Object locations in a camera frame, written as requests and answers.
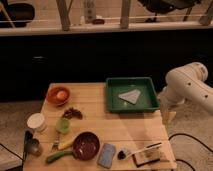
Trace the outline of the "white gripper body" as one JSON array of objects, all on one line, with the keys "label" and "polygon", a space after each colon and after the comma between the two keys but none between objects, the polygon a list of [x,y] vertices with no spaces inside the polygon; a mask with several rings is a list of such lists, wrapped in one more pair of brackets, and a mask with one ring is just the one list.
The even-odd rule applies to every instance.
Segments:
[{"label": "white gripper body", "polygon": [[162,114],[170,112],[174,107],[182,105],[184,98],[170,87],[164,87],[158,95]]}]

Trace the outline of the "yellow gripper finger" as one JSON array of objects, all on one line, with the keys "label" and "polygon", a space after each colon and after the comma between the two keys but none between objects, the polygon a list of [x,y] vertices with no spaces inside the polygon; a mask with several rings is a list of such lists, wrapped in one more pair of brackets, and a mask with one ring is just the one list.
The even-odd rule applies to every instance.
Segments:
[{"label": "yellow gripper finger", "polygon": [[176,112],[175,111],[165,111],[162,114],[163,117],[163,124],[164,125],[168,125],[176,116]]}]

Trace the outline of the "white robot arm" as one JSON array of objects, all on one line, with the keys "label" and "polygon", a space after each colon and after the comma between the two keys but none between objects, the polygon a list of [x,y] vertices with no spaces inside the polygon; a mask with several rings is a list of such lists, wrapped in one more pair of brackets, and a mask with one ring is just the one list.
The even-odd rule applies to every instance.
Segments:
[{"label": "white robot arm", "polygon": [[175,117],[174,107],[190,100],[213,115],[213,88],[205,84],[208,78],[206,66],[200,62],[170,70],[166,76],[166,86],[159,94],[162,122],[167,125]]}]

